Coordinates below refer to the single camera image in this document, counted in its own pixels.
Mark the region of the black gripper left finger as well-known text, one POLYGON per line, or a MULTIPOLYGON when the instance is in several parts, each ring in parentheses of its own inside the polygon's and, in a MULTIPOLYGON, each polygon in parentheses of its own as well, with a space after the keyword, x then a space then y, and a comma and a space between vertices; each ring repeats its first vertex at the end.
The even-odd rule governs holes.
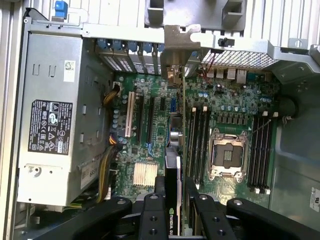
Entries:
POLYGON ((68 240, 166 240, 165 178, 135 202, 114 197, 86 210, 67 228, 68 240))

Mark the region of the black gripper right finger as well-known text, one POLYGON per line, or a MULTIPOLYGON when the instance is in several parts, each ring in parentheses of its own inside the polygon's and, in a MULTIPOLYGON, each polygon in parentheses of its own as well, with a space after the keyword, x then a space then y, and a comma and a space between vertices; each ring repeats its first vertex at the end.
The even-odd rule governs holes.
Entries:
POLYGON ((244 198, 232 198, 226 206, 200 194, 186 178, 190 224, 207 240, 318 240, 320 233, 244 198))

